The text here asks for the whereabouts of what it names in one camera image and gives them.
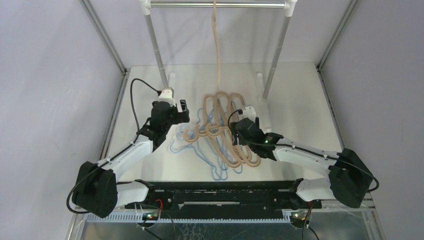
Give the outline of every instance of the blue rope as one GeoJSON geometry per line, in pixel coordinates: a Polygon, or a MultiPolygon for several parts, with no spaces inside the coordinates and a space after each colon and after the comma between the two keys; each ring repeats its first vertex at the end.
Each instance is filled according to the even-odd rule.
{"type": "MultiPolygon", "coordinates": [[[[200,121],[201,121],[201,118],[200,118],[200,111],[202,110],[202,108],[199,108],[198,110],[197,110],[197,122],[196,122],[196,124],[199,124],[200,123],[200,121]]],[[[210,111],[210,113],[207,115],[207,122],[208,123],[212,123],[212,118],[214,117],[214,109],[212,109],[211,111],[210,111]]],[[[222,117],[220,117],[219,118],[219,122],[220,122],[220,124],[221,124],[221,126],[223,126],[224,125],[224,119],[222,118],[222,117]]],[[[187,124],[181,124],[180,125],[180,127],[179,127],[179,131],[176,133],[176,138],[178,139],[178,140],[184,140],[183,139],[183,137],[182,137],[182,134],[183,134],[183,127],[184,126],[186,126],[187,124]]],[[[199,130],[200,131],[202,131],[202,130],[204,130],[205,129],[205,125],[202,125],[202,126],[200,126],[200,128],[199,128],[199,130]]],[[[190,138],[191,139],[193,139],[194,138],[194,132],[193,131],[191,131],[191,132],[189,132],[190,133],[190,138]]],[[[180,152],[182,152],[182,151],[184,151],[184,150],[186,150],[186,149],[193,149],[194,150],[194,153],[200,158],[200,159],[202,159],[206,164],[208,164],[210,167],[211,167],[211,175],[212,175],[212,178],[213,178],[213,180],[214,181],[225,181],[226,179],[228,179],[228,166],[226,165],[226,163],[224,162],[224,160],[220,160],[220,156],[219,156],[219,154],[215,151],[215,149],[212,147],[212,145],[211,145],[211,143],[209,142],[209,140],[208,139],[205,139],[206,140],[206,142],[207,142],[207,144],[209,145],[209,148],[212,150],[212,153],[216,156],[216,161],[217,161],[217,165],[218,165],[218,167],[219,167],[219,170],[220,170],[220,174],[218,173],[218,167],[215,165],[215,164],[213,164],[212,162],[210,162],[209,160],[208,160],[208,158],[205,156],[205,154],[202,152],[202,150],[201,150],[201,148],[200,148],[200,145],[199,145],[199,141],[196,141],[196,146],[197,146],[197,149],[193,146],[193,143],[190,143],[190,144],[188,144],[188,145],[186,145],[186,146],[184,146],[183,148],[181,148],[180,150],[173,150],[173,145],[174,145],[174,143],[175,143],[175,141],[172,141],[172,143],[170,144],[170,146],[169,146],[169,150],[172,152],[172,153],[174,153],[174,154],[177,154],[177,153],[180,153],[180,152]]],[[[233,160],[233,157],[232,156],[230,156],[229,154],[228,154],[228,149],[227,149],[227,146],[225,146],[225,144],[224,144],[224,142],[222,142],[222,143],[220,143],[219,141],[218,141],[218,139],[215,139],[215,141],[216,141],[216,143],[218,144],[218,146],[219,146],[219,150],[223,153],[223,154],[225,154],[225,156],[228,158],[228,160],[230,161],[230,159],[231,159],[231,161],[233,160]]],[[[233,171],[236,173],[236,174],[241,174],[242,172],[243,172],[243,165],[241,165],[240,166],[240,172],[239,171],[236,171],[236,169],[235,168],[233,168],[233,171]]]]}

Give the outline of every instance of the metal pole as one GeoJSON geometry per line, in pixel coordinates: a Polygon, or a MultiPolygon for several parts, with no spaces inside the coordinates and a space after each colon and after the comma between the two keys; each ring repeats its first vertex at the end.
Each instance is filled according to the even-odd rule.
{"type": "Polygon", "coordinates": [[[281,32],[279,33],[277,47],[272,58],[271,68],[269,69],[268,77],[266,78],[265,89],[263,91],[262,98],[267,99],[268,93],[270,92],[271,83],[273,82],[274,73],[276,72],[278,59],[280,58],[281,49],[283,48],[284,38],[286,37],[287,28],[289,27],[291,16],[284,16],[282,23],[281,32]]]}
{"type": "Polygon", "coordinates": [[[345,28],[346,24],[348,23],[349,19],[351,18],[352,12],[355,10],[356,6],[358,5],[359,0],[351,0],[349,6],[347,7],[346,11],[344,12],[343,17],[341,18],[341,21],[339,22],[337,29],[335,30],[333,36],[331,37],[331,41],[328,43],[327,48],[325,49],[324,54],[321,57],[321,60],[318,63],[318,70],[321,71],[323,69],[324,64],[326,63],[331,51],[333,50],[335,43],[339,39],[343,29],[345,28]]]}
{"type": "Polygon", "coordinates": [[[169,87],[167,74],[165,73],[164,63],[162,62],[161,53],[159,52],[158,40],[156,40],[155,29],[153,28],[152,17],[150,14],[144,15],[148,34],[150,35],[151,44],[153,45],[154,56],[156,58],[157,67],[159,68],[160,78],[162,79],[162,84],[165,88],[169,87]]]}
{"type": "Polygon", "coordinates": [[[125,66],[121,60],[121,58],[118,55],[118,51],[116,50],[114,44],[112,43],[111,38],[109,37],[108,33],[106,32],[105,27],[103,26],[102,22],[100,21],[99,16],[97,15],[92,3],[90,0],[79,0],[82,7],[84,8],[85,12],[87,13],[88,17],[91,20],[91,23],[93,24],[94,28],[96,29],[97,33],[99,34],[104,46],[107,48],[109,53],[112,55],[113,60],[115,61],[116,65],[118,66],[119,70],[122,74],[125,74],[126,69],[125,66]]]}
{"type": "MultiPolygon", "coordinates": [[[[284,8],[284,2],[270,1],[270,2],[217,2],[217,8],[284,8]]],[[[214,4],[204,1],[167,1],[167,0],[151,0],[150,6],[152,8],[209,8],[214,4]]]]}

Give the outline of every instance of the white plastic cap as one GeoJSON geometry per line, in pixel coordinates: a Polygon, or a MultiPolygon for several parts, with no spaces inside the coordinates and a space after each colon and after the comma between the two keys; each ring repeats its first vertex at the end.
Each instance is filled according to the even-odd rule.
{"type": "Polygon", "coordinates": [[[284,6],[284,9],[285,9],[284,15],[286,17],[291,17],[293,15],[293,11],[295,10],[295,5],[296,5],[297,2],[298,2],[298,0],[288,0],[288,1],[285,2],[286,3],[285,5],[288,7],[288,8],[286,8],[284,6]]]}
{"type": "Polygon", "coordinates": [[[139,0],[141,5],[141,11],[145,16],[150,15],[150,0],[139,0]]]}

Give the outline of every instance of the gray wall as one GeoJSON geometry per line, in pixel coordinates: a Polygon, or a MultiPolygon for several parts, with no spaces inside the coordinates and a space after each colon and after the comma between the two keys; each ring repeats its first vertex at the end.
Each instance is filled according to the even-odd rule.
{"type": "Polygon", "coordinates": [[[424,1],[363,0],[324,68],[346,145],[380,180],[387,239],[422,239],[424,1]]]}
{"type": "MultiPolygon", "coordinates": [[[[300,0],[290,20],[280,62],[318,63],[349,2],[300,0]]],[[[127,67],[156,64],[138,0],[92,0],[92,4],[127,67]]],[[[152,9],[164,64],[217,62],[212,12],[210,7],[152,9]]],[[[218,8],[222,63],[270,63],[283,16],[282,9],[218,8]]]]}
{"type": "Polygon", "coordinates": [[[0,239],[65,239],[121,74],[76,0],[0,1],[0,239]]]}

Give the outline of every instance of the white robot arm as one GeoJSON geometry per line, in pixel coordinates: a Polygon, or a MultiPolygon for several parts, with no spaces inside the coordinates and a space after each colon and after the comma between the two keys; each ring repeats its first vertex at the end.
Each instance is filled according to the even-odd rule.
{"type": "Polygon", "coordinates": [[[164,142],[172,125],[190,121],[185,100],[180,101],[182,112],[178,112],[172,88],[165,88],[158,91],[158,94],[158,101],[152,103],[151,117],[137,131],[134,141],[113,157],[96,163],[87,161],[81,165],[76,184],[66,200],[71,212],[90,212],[104,218],[115,207],[143,202],[146,199],[151,184],[142,180],[118,184],[118,180],[136,162],[151,154],[164,142]],[[72,209],[69,205],[71,196],[75,205],[87,211],[72,209]]]}
{"type": "Polygon", "coordinates": [[[377,179],[354,151],[347,148],[342,152],[325,151],[277,133],[264,133],[253,107],[246,106],[232,114],[237,112],[242,114],[241,120],[229,124],[234,145],[247,145],[261,158],[296,164],[322,175],[318,179],[299,178],[294,182],[290,190],[302,200],[336,199],[348,207],[359,208],[365,194],[378,188],[377,179]],[[368,190],[373,180],[377,186],[368,190]]]}

